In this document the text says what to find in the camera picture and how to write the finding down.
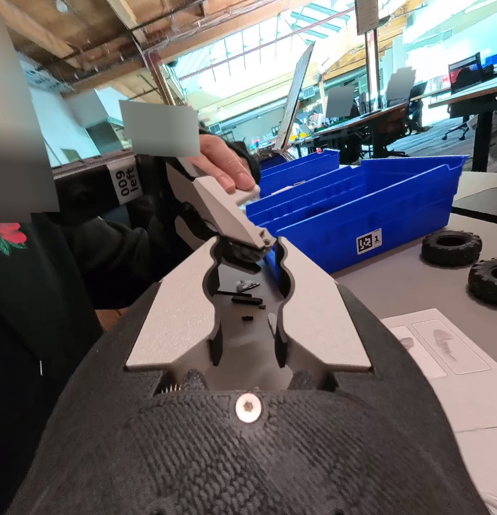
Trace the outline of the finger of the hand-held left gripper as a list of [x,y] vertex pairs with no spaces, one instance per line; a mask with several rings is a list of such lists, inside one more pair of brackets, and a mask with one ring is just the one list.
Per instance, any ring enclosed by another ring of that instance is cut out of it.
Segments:
[[235,190],[230,194],[210,176],[196,178],[193,185],[205,205],[201,215],[219,234],[258,248],[263,246],[264,239],[275,239],[266,228],[251,222],[242,209],[247,202],[259,197],[258,185],[251,191]]
[[175,218],[174,224],[177,235],[193,250],[197,250],[210,239],[216,238],[218,241],[215,247],[215,254],[220,255],[224,263],[232,267],[259,266],[258,263],[260,261],[256,264],[249,264],[236,260],[231,248],[231,241],[233,239],[209,228],[200,217],[194,218],[191,215],[183,217],[179,215]]

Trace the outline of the blue storage bin square tag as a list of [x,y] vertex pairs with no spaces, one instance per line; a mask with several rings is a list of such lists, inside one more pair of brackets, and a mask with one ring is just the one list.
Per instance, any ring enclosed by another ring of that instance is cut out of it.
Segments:
[[466,155],[366,159],[246,206],[328,274],[444,228]]

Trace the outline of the hanging sign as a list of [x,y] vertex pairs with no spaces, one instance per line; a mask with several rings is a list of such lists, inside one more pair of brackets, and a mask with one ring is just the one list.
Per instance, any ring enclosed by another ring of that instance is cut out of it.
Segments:
[[379,1],[355,1],[358,35],[365,35],[379,26]]

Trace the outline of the person's black sweater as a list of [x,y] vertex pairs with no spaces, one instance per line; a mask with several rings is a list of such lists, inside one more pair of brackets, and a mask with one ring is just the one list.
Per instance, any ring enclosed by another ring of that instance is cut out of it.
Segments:
[[0,514],[34,459],[69,378],[103,329],[191,254],[167,215],[131,229],[49,214],[0,223]]

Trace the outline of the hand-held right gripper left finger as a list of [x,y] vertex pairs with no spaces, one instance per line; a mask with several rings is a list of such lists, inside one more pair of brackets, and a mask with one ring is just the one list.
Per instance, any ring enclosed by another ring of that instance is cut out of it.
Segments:
[[213,297],[221,259],[216,236],[162,279],[126,369],[206,371],[220,363],[223,335]]

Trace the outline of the grey desk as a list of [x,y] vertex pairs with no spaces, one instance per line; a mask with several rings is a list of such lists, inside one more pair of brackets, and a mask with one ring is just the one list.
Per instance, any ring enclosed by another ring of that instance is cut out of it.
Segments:
[[[466,291],[468,270],[443,270],[424,264],[420,242],[400,246],[334,274],[378,318],[430,309],[440,311],[497,362],[497,308],[471,299]],[[233,321],[224,329],[226,350],[219,367],[206,372],[208,384],[226,387],[278,389],[291,381],[290,369],[278,369],[267,313],[277,313],[280,297],[266,265],[257,275],[266,311],[253,322]]]

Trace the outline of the person's left hand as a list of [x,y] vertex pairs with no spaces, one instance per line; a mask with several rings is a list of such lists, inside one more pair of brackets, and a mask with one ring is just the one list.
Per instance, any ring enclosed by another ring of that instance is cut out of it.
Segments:
[[215,136],[200,135],[200,155],[190,157],[193,165],[214,177],[227,193],[235,190],[251,191],[257,184],[250,170],[222,140]]

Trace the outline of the wooden office desk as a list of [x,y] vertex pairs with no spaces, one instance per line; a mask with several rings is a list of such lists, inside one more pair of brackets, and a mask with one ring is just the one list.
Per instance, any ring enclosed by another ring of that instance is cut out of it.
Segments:
[[458,115],[477,114],[472,171],[486,172],[492,133],[493,113],[497,111],[497,75],[489,81],[476,83],[449,97],[428,105],[456,106]]

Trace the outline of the black office chair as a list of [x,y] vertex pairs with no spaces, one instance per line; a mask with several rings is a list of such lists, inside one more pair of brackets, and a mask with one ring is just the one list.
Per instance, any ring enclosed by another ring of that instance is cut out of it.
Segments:
[[[472,56],[449,64],[448,74],[451,94],[455,94],[477,83],[482,83],[485,80],[493,78],[494,66],[488,65],[483,68],[481,54],[480,52],[477,52]],[[450,133],[456,132],[458,130],[463,130],[463,134],[459,140],[465,140],[465,135],[469,131],[468,122],[471,118],[471,114],[464,113],[463,108],[458,108],[456,104],[448,105],[447,112],[450,115],[450,119],[462,116],[462,123],[448,130],[443,136],[442,140],[447,140],[447,137]]]

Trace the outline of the white instruction booklet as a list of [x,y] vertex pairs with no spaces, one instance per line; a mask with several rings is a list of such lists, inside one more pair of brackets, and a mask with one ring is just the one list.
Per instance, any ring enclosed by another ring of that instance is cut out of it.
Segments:
[[497,514],[497,362],[440,311],[381,319],[434,389],[490,514]]

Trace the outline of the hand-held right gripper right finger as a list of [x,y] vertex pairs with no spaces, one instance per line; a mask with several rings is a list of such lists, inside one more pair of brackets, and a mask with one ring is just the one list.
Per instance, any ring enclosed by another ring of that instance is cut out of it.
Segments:
[[276,241],[278,308],[274,349],[280,368],[367,372],[371,361],[337,282],[285,237]]

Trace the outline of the black toy tire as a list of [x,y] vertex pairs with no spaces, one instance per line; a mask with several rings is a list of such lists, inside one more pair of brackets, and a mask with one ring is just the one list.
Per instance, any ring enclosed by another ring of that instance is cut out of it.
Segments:
[[445,268],[464,267],[477,262],[482,249],[482,239],[476,234],[439,230],[424,237],[420,256],[431,265]]
[[469,271],[468,290],[485,304],[497,306],[497,259],[474,263]]

